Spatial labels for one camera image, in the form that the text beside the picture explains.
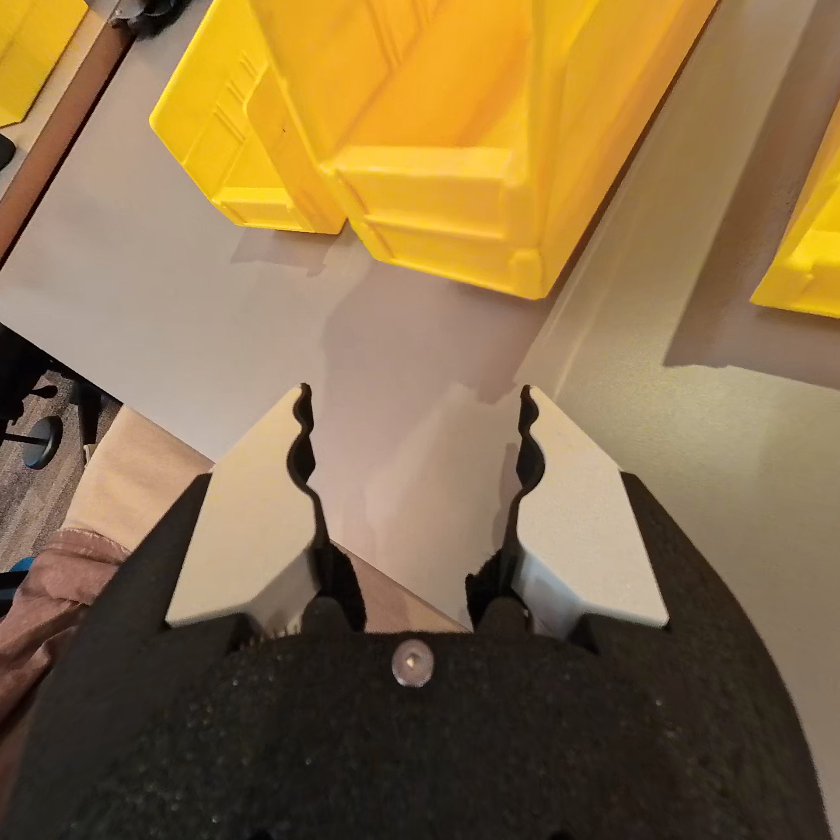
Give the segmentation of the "person's blue black shoe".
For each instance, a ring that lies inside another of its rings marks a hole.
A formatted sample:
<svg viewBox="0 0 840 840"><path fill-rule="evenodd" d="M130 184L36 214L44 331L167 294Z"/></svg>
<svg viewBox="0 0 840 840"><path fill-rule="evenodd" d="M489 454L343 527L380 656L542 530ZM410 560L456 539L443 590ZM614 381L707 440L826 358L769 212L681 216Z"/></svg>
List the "person's blue black shoe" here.
<svg viewBox="0 0 840 840"><path fill-rule="evenodd" d="M0 574L1 619L9 612L18 588L25 581L34 561L35 557L29 556L18 561L10 570Z"/></svg>

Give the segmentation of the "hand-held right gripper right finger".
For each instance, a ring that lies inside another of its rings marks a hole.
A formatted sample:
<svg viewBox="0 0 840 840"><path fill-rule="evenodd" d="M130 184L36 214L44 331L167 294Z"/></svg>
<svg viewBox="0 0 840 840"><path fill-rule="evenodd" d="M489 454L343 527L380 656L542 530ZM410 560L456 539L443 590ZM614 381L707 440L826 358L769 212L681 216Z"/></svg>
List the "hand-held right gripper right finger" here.
<svg viewBox="0 0 840 840"><path fill-rule="evenodd" d="M520 491L506 527L506 586L537 633L583 616L661 629L669 614L618 464L538 387L521 392Z"/></svg>

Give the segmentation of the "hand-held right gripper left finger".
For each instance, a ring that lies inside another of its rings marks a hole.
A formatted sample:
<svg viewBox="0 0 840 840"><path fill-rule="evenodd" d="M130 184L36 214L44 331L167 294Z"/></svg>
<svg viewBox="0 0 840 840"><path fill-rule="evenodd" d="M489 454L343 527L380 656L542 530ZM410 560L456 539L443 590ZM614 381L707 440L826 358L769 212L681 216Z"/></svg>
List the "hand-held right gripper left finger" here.
<svg viewBox="0 0 840 840"><path fill-rule="evenodd" d="M297 385L213 468L168 607L168 626L239 614L283 634L323 587L329 534L308 480L312 391Z"/></svg>

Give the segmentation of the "grey desk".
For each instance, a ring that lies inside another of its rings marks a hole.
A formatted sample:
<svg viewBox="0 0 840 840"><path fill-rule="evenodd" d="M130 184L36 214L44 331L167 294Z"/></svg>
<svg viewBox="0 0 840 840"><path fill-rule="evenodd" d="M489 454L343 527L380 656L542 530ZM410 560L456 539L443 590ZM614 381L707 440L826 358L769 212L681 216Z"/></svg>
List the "grey desk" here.
<svg viewBox="0 0 840 840"><path fill-rule="evenodd" d="M2 268L2 323L210 459L309 383L332 537L452 617L538 385L744 606L837 835L838 322L750 298L837 102L838 2L721 2L537 302L213 208L149 125L208 5L129 49Z"/></svg>

